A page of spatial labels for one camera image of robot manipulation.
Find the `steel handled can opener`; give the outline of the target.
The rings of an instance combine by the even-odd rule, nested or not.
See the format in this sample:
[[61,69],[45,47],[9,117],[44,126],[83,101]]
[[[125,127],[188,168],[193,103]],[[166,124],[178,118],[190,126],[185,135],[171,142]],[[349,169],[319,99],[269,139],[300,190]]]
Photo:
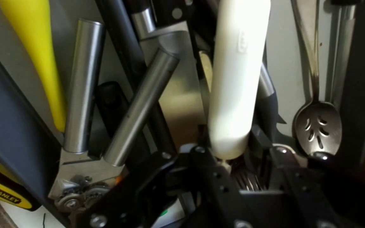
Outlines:
[[[151,155],[142,130],[179,63],[175,54],[159,48],[128,102],[117,82],[98,85],[105,34],[99,22],[78,21],[64,143],[48,195],[64,214],[92,206],[123,169],[131,171]],[[89,147],[95,108],[111,138],[103,152]]]

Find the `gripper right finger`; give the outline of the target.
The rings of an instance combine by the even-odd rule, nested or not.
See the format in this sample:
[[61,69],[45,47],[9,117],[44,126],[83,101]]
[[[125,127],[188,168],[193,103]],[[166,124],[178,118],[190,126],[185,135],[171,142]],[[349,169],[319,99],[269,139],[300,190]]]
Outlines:
[[365,171],[330,159],[307,159],[301,167],[290,146],[275,144],[272,163],[310,228],[365,228]]

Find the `grey utensil holder tray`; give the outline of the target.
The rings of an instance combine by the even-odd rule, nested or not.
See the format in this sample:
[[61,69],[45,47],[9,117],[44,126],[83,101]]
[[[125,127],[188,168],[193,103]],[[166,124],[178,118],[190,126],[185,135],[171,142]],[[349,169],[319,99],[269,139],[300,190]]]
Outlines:
[[270,0],[77,0],[100,20],[76,24],[64,93],[50,0],[0,0],[40,77],[63,143],[0,62],[0,163],[18,178],[8,203],[45,206],[75,228],[150,227],[177,201],[189,227],[365,227],[365,172],[335,155],[346,128],[313,99],[297,139],[280,136],[263,64]]

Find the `steel slotted spoon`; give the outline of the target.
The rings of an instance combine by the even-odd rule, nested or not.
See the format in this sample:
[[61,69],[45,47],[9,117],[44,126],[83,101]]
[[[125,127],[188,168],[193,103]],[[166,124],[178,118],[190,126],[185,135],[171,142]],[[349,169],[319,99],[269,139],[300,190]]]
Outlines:
[[307,55],[310,101],[295,115],[294,131],[304,153],[323,160],[334,156],[342,140],[342,122],[334,105],[320,99],[320,0],[290,0],[295,23]]

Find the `black and yellow tape measure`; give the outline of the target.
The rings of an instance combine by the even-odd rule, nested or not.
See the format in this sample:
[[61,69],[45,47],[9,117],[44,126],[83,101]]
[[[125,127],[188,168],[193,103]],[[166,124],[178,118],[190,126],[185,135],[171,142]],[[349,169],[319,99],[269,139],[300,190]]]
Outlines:
[[36,211],[40,202],[0,163],[0,200],[28,211]]

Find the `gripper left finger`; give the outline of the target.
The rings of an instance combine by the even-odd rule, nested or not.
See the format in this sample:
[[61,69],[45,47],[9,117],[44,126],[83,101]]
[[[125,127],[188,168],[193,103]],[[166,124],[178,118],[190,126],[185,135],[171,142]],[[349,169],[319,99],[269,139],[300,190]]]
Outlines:
[[200,205],[179,228],[237,228],[247,205],[227,170],[209,149],[189,146],[170,155],[155,152],[76,218],[75,228],[151,228],[178,196],[200,196]]

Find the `silver fork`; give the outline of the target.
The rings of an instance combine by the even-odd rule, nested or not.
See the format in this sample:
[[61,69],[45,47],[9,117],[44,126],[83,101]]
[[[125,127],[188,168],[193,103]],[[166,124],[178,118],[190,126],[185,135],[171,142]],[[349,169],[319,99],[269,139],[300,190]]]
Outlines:
[[235,185],[240,190],[245,191],[263,191],[262,185],[259,183],[259,180],[255,173],[249,169],[245,163],[245,161],[241,158],[234,159],[231,162],[231,178],[235,182]]

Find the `white potato peeler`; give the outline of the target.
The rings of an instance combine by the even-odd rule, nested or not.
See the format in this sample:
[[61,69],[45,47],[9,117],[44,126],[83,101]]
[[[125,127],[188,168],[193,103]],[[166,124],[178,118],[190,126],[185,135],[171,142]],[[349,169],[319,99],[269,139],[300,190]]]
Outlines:
[[241,156],[252,128],[271,0],[220,0],[208,132],[213,156]]

